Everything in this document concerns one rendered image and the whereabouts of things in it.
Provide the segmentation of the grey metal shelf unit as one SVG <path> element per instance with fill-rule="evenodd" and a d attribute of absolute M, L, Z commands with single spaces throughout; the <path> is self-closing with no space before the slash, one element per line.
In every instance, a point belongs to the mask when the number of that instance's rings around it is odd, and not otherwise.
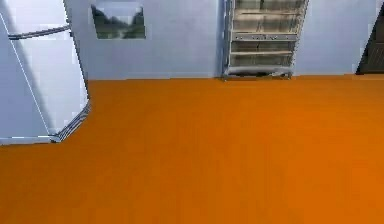
<path fill-rule="evenodd" d="M 229 0 L 223 77 L 291 78 L 308 4 L 309 0 Z"/>

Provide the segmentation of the framed landscape picture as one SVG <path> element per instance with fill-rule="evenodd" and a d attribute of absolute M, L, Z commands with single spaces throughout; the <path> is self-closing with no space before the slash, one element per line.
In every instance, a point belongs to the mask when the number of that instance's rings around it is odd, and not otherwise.
<path fill-rule="evenodd" d="M 102 2 L 91 5 L 98 39 L 145 39 L 143 6 L 136 2 Z"/>

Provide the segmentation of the white fridge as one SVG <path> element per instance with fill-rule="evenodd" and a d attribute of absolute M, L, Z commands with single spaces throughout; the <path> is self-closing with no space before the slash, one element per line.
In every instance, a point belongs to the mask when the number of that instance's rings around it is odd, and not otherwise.
<path fill-rule="evenodd" d="M 0 0 L 0 145 L 62 142 L 89 112 L 66 0 Z"/>

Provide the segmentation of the dark brown room door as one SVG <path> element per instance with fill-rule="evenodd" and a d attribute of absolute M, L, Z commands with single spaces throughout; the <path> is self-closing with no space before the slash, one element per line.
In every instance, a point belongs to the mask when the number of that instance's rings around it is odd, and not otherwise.
<path fill-rule="evenodd" d="M 356 70 L 356 75 L 365 74 L 384 74 L 384 2 Z"/>

